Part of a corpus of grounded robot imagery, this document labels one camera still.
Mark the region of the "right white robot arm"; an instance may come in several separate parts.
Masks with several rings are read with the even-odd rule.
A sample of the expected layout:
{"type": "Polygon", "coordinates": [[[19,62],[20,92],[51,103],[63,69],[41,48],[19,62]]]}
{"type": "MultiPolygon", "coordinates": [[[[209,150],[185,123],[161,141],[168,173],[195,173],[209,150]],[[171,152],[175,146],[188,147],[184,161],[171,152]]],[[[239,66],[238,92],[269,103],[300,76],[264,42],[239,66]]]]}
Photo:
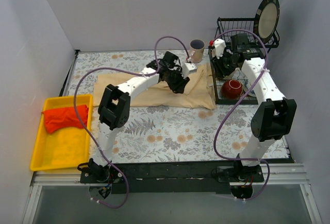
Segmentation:
{"type": "Polygon", "coordinates": [[[241,30],[231,37],[231,46],[216,38],[210,44],[210,58],[218,63],[222,76],[229,76],[239,68],[248,79],[258,101],[258,109],[251,119],[252,135],[246,147],[232,159],[230,167],[218,167],[216,175],[221,182],[230,180],[262,181],[260,162],[268,148],[291,130],[296,102],[288,99],[276,86],[267,69],[268,54],[265,49],[254,48],[249,43],[250,32],[241,30]]]}

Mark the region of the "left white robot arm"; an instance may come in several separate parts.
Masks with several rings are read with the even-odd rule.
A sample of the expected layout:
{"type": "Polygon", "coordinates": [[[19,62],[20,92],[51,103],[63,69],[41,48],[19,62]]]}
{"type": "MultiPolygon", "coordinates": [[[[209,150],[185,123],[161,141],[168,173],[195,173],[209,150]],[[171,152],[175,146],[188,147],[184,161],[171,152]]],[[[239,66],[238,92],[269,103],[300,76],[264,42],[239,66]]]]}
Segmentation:
{"type": "Polygon", "coordinates": [[[80,171],[92,176],[97,182],[106,182],[114,166],[110,164],[112,148],[119,132],[129,119],[131,101],[150,87],[165,81],[175,94],[182,94],[189,82],[189,75],[195,73],[197,67],[188,61],[181,63],[178,56],[166,52],[163,58],[156,58],[146,65],[140,73],[117,86],[107,85],[104,89],[100,104],[99,133],[94,139],[97,150],[89,162],[80,171]]]}

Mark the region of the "beige t shirt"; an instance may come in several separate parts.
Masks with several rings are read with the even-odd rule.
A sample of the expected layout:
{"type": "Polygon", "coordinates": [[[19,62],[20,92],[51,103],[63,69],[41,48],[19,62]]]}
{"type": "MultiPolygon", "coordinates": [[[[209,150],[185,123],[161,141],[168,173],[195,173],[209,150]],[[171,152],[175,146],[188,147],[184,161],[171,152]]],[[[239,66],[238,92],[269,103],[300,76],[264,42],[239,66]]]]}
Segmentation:
{"type": "MultiPolygon", "coordinates": [[[[93,106],[99,106],[105,87],[109,84],[118,85],[132,78],[126,73],[100,74],[93,90],[93,106]]],[[[162,81],[138,95],[130,104],[132,107],[169,106],[181,108],[216,108],[215,94],[211,86],[210,64],[197,67],[197,72],[189,75],[184,93],[173,93],[166,82],[162,81]]]]}

